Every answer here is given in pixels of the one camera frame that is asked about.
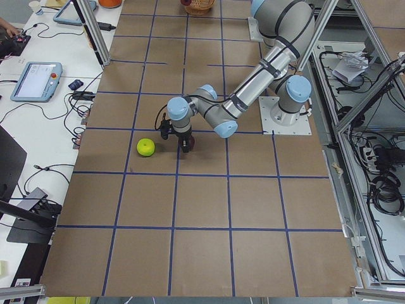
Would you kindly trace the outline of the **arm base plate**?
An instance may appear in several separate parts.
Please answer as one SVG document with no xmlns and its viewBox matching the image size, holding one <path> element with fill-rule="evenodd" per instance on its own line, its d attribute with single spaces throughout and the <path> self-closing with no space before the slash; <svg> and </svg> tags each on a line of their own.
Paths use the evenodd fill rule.
<svg viewBox="0 0 405 304">
<path fill-rule="evenodd" d="M 249 17 L 247 19 L 247 24 L 248 24 L 248 27 L 249 27 L 250 41 L 263 42 L 263 37 L 259 33 L 258 21 L 253 17 Z"/>
<path fill-rule="evenodd" d="M 279 107 L 279 97 L 260 96 L 259 111 L 264 135 L 310 136 L 311 110 L 302 104 L 299 113 L 286 113 Z"/>
</svg>

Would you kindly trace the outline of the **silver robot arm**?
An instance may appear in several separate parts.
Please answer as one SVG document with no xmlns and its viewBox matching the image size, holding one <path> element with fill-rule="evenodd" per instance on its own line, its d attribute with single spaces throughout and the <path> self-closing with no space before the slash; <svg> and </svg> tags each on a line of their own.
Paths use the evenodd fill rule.
<svg viewBox="0 0 405 304">
<path fill-rule="evenodd" d="M 237 119 L 265 89 L 271 88 L 279 96 L 278 104 L 272 109 L 281 115 L 273 119 L 279 125 L 287 125 L 298 117 L 310 97 L 309 80 L 300 75 L 289 76 L 287 70 L 307 50 L 314 35 L 313 7 L 306 1 L 253 1 L 251 14 L 270 49 L 229 97 L 219 101 L 214 88 L 205 84 L 192 94 L 168 101 L 169 129 L 178 137 L 184 153 L 194 147 L 190 120 L 197 114 L 226 139 L 238 129 Z"/>
</svg>

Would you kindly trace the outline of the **person hand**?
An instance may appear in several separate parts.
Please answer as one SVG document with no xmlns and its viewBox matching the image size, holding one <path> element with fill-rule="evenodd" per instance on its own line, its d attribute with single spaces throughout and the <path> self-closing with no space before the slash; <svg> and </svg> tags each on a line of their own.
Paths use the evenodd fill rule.
<svg viewBox="0 0 405 304">
<path fill-rule="evenodd" d="M 5 19 L 0 18 L 0 25 L 3 29 L 5 29 L 6 33 L 10 37 L 14 37 L 20 34 L 20 30 L 18 30 L 16 27 L 14 27 L 12 24 L 7 22 Z"/>
</svg>

